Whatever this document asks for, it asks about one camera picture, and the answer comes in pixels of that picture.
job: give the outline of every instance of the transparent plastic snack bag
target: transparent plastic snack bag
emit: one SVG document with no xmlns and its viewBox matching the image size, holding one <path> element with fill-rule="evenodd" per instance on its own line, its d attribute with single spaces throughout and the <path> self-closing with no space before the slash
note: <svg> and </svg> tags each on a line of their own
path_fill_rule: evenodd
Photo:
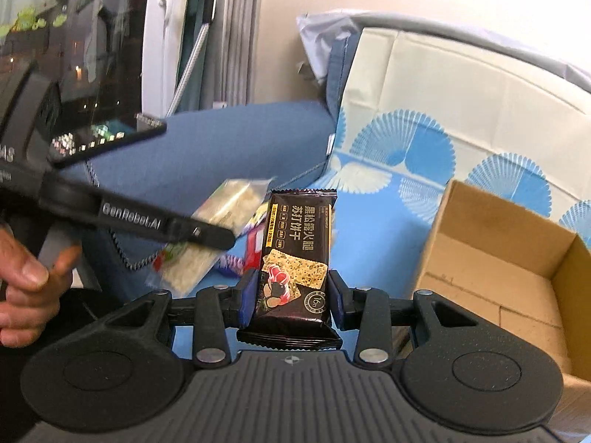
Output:
<svg viewBox="0 0 591 443">
<path fill-rule="evenodd" d="M 193 213 L 193 218 L 227 228 L 238 236 L 264 201 L 270 182 L 270 179 L 226 180 Z M 194 243 L 166 245 L 153 264 L 161 277 L 157 286 L 168 287 L 175 297 L 184 298 L 223 253 Z"/>
</svg>

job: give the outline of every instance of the human hand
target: human hand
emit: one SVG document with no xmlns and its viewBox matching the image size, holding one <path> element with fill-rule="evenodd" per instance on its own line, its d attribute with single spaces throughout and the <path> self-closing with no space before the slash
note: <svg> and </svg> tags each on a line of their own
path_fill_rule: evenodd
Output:
<svg viewBox="0 0 591 443">
<path fill-rule="evenodd" d="M 60 297 L 72 285 L 72 268 L 82 249 L 63 250 L 47 270 L 4 229 L 0 229 L 0 279 L 6 301 L 0 302 L 0 343 L 24 347 L 33 343 L 60 310 Z"/>
</svg>

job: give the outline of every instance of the smartphone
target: smartphone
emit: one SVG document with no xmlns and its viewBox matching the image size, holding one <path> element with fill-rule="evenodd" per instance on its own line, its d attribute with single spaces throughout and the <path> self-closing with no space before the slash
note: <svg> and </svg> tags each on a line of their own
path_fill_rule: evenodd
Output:
<svg viewBox="0 0 591 443">
<path fill-rule="evenodd" d="M 164 121 L 144 113 L 135 115 L 135 123 L 114 119 L 91 124 L 51 140 L 48 159 L 55 168 L 64 168 L 165 131 Z"/>
</svg>

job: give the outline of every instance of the cardboard box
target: cardboard box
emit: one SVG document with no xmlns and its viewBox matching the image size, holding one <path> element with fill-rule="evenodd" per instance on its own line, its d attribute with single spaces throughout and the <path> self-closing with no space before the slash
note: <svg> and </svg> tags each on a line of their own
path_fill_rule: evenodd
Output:
<svg viewBox="0 0 591 443">
<path fill-rule="evenodd" d="M 416 288 L 431 289 L 551 355 L 564 392 L 550 427 L 566 441 L 591 434 L 591 254 L 577 234 L 451 181 Z"/>
</svg>

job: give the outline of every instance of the gray curtain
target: gray curtain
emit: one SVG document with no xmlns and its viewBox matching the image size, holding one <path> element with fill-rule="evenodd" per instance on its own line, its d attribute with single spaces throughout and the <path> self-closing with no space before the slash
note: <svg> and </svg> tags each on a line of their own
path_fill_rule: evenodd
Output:
<svg viewBox="0 0 591 443">
<path fill-rule="evenodd" d="M 206 49 L 201 109 L 252 100 L 260 8 L 261 0 L 218 0 Z"/>
</svg>

